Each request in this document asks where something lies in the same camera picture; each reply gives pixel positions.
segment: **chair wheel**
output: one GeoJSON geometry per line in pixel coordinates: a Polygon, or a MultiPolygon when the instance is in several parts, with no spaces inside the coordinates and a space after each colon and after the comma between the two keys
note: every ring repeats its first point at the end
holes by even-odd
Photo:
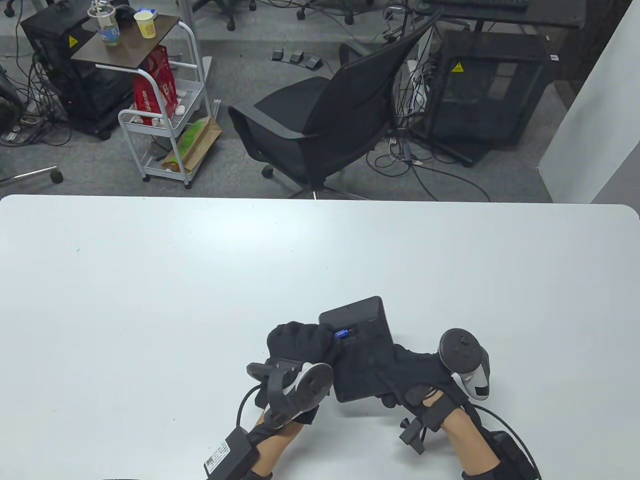
{"type": "Polygon", "coordinates": [[[62,180],[64,180],[64,177],[62,176],[62,172],[59,170],[54,170],[49,174],[49,176],[51,178],[51,181],[54,182],[55,184],[62,183],[62,180]]]}
{"type": "Polygon", "coordinates": [[[266,179],[273,178],[273,167],[271,165],[267,165],[262,169],[262,176],[266,179]]]}

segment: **battery pack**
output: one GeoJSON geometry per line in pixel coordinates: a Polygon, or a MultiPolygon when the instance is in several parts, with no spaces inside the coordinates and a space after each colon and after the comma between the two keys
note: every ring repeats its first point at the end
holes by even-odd
{"type": "Polygon", "coordinates": [[[236,427],[204,463],[208,480],[241,480],[260,453],[249,443],[247,432],[236,427]]]}

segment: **black glove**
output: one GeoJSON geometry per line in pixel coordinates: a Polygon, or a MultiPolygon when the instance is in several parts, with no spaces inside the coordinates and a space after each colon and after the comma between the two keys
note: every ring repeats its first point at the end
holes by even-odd
{"type": "Polygon", "coordinates": [[[453,380],[438,355],[414,353],[396,344],[394,358],[395,362],[381,366],[378,371],[390,390],[390,393],[379,396],[387,408],[402,405],[420,417],[426,411],[422,400],[436,390],[443,392],[455,405],[467,403],[467,395],[453,380]]]}
{"type": "MultiPolygon", "coordinates": [[[[296,362],[324,363],[333,366],[339,352],[338,346],[339,343],[334,341],[333,330],[327,324],[289,322],[278,325],[267,337],[270,360],[284,358],[296,362]]],[[[255,404],[259,408],[266,408],[267,403],[267,385],[263,383],[255,398],[255,404]]],[[[318,407],[315,407],[301,413],[293,421],[311,425],[317,410],[318,407]]]]}

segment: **keyboard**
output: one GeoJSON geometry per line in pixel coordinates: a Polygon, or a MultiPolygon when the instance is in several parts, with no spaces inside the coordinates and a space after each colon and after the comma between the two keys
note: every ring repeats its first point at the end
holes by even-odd
{"type": "Polygon", "coordinates": [[[513,8],[516,10],[526,10],[529,7],[529,0],[428,0],[428,3],[449,6],[513,8]]]}

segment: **human arm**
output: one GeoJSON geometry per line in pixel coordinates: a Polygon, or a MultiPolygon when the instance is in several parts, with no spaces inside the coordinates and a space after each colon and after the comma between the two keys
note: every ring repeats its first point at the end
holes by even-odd
{"type": "MultiPolygon", "coordinates": [[[[262,416],[258,420],[258,424],[260,423],[262,423],[262,416]]],[[[259,443],[257,448],[260,452],[260,458],[251,468],[252,472],[261,477],[268,477],[284,450],[298,436],[303,426],[303,424],[297,422],[290,422],[282,427],[277,435],[259,443]]]]}
{"type": "MultiPolygon", "coordinates": [[[[422,404],[430,407],[442,395],[443,393],[438,391],[423,400],[422,404]]],[[[457,408],[451,412],[442,422],[442,429],[449,437],[467,475],[484,474],[493,470],[500,463],[498,457],[471,421],[471,417],[463,409],[457,408]]]]}

